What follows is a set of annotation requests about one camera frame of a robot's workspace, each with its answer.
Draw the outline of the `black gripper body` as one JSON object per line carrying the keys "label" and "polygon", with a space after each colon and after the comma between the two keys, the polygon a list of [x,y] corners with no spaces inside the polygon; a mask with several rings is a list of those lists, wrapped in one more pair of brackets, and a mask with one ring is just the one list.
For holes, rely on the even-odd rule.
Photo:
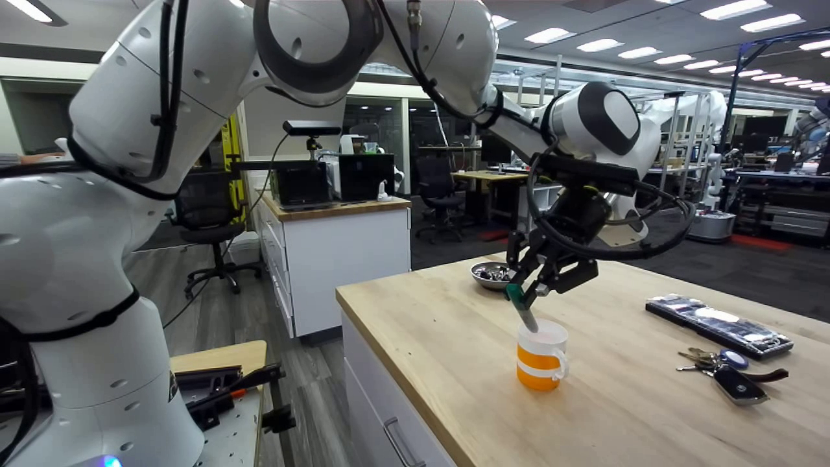
{"label": "black gripper body", "polygon": [[611,208],[595,188],[551,187],[550,196],[529,193],[529,215],[534,219],[532,245],[554,269],[595,260],[598,248],[592,241],[606,222]]}

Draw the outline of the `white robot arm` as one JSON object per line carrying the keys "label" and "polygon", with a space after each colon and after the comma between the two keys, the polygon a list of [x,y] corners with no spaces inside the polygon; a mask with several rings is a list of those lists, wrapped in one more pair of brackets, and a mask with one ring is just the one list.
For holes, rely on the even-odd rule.
{"label": "white robot arm", "polygon": [[254,88],[332,105],[370,62],[407,70],[560,180],[537,219],[540,283],[592,278],[595,236],[629,215],[659,129],[598,79],[525,116],[490,79],[494,52],[483,0],[149,0],[74,92],[65,157],[0,177],[0,318],[27,347],[1,467],[197,463],[205,433],[123,256]]}

